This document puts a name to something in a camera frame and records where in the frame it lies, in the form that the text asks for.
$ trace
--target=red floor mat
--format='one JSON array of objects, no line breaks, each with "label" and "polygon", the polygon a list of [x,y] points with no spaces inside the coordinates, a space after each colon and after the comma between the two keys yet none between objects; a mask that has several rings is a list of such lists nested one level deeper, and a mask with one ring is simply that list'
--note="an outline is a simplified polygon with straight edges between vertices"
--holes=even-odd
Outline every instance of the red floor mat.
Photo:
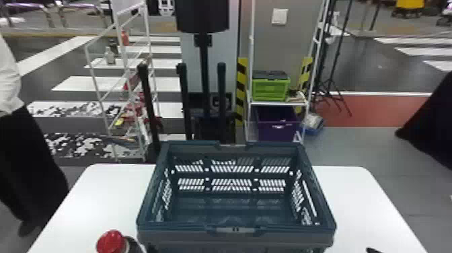
[{"label": "red floor mat", "polygon": [[332,101],[317,106],[329,127],[401,127],[423,105],[428,97],[420,96],[344,96],[352,110],[349,117],[343,104],[342,111]]}]

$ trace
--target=speaker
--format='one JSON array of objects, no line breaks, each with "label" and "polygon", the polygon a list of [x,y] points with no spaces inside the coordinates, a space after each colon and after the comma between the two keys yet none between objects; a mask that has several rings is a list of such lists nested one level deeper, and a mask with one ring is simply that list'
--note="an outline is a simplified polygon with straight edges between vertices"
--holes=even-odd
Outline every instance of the speaker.
[{"label": "speaker", "polygon": [[175,0],[178,30],[189,34],[229,29],[229,0]]}]

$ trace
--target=white table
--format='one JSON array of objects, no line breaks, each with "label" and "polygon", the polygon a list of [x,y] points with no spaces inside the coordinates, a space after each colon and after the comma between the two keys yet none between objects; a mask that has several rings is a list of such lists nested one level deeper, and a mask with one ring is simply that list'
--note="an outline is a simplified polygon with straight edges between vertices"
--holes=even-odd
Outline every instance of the white table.
[{"label": "white table", "polygon": [[[416,236],[369,171],[314,166],[338,229],[327,253],[424,253]],[[29,253],[96,252],[109,229],[137,236],[135,219],[154,165],[96,164],[81,175]]]}]

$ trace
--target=shoe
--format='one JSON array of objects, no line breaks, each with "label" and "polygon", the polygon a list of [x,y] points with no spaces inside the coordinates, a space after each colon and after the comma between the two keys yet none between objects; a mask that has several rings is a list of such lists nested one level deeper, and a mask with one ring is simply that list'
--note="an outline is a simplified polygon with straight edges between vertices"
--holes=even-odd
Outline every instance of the shoe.
[{"label": "shoe", "polygon": [[33,221],[22,221],[22,224],[20,224],[17,234],[19,237],[26,237],[30,235],[37,227],[38,224]]}]

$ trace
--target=black pants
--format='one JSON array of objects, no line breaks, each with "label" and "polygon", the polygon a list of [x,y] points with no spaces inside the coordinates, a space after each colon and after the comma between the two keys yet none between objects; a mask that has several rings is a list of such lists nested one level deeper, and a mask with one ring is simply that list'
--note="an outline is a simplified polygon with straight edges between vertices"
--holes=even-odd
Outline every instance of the black pants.
[{"label": "black pants", "polygon": [[22,221],[46,221],[69,189],[27,108],[0,118],[0,200]]}]

